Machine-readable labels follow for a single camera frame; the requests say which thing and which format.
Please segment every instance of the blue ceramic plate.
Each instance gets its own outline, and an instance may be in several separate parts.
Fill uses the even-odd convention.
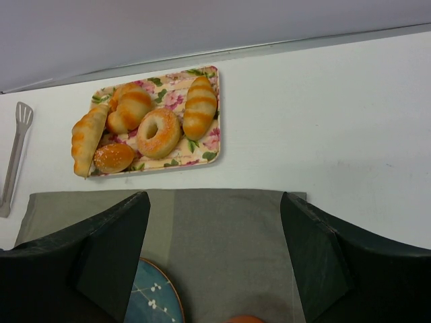
[[[140,259],[130,294],[125,323],[184,323],[180,299],[168,277]]]

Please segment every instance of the bread roll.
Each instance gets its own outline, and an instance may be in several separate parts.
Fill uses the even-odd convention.
[[[145,116],[137,131],[137,148],[149,158],[169,155],[181,136],[180,121],[167,108],[156,109]]]
[[[118,173],[129,167],[135,151],[124,143],[111,143],[96,150],[94,164],[104,173]]]
[[[109,107],[99,104],[91,109],[72,128],[73,171],[86,178],[92,165],[93,155],[102,137]]]
[[[150,95],[135,83],[125,84],[117,89],[109,106],[111,113],[106,121],[106,128],[116,134],[136,129],[152,107]]]
[[[183,130],[191,140],[199,140],[207,132],[217,111],[217,98],[205,76],[200,76],[191,84],[187,92]]]

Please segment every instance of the tray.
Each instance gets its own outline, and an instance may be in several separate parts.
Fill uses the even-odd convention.
[[[205,75],[208,77],[214,92],[217,96],[218,108],[215,113],[214,120],[208,129],[208,132],[199,141],[192,141],[184,136],[180,138],[178,145],[171,153],[163,159],[150,159],[142,156],[137,150],[136,134],[137,129],[127,134],[114,135],[105,131],[99,146],[105,146],[110,143],[125,143],[135,150],[135,159],[126,170],[115,174],[104,174],[92,165],[89,177],[96,176],[118,176],[119,174],[148,172],[151,170],[164,170],[172,168],[180,168],[192,165],[204,165],[214,162],[220,154],[220,82],[218,70],[214,66],[202,67],[199,69],[189,69],[179,73],[171,73],[159,77],[150,77],[148,79],[140,79],[134,81],[139,84],[152,97],[154,108],[169,108],[183,123],[183,114],[185,111],[185,103],[187,91],[192,82],[198,76]],[[115,89],[121,86],[104,87],[98,90],[92,96],[90,109],[97,104],[106,104]]]

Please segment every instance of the gray tablecloth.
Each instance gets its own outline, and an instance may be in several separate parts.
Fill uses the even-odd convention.
[[[91,217],[135,191],[30,196],[17,244]],[[187,322],[239,314],[266,323],[305,322],[279,216],[282,192],[149,190],[141,256],[174,283]]]

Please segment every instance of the white tabletop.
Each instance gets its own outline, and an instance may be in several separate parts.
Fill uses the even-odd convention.
[[[145,73],[0,96],[0,181],[15,105],[35,110],[12,212],[11,248],[34,192],[264,188],[308,193],[341,219],[431,248],[431,32],[214,63],[221,74],[222,154],[210,166],[84,180],[71,128],[100,87]]]

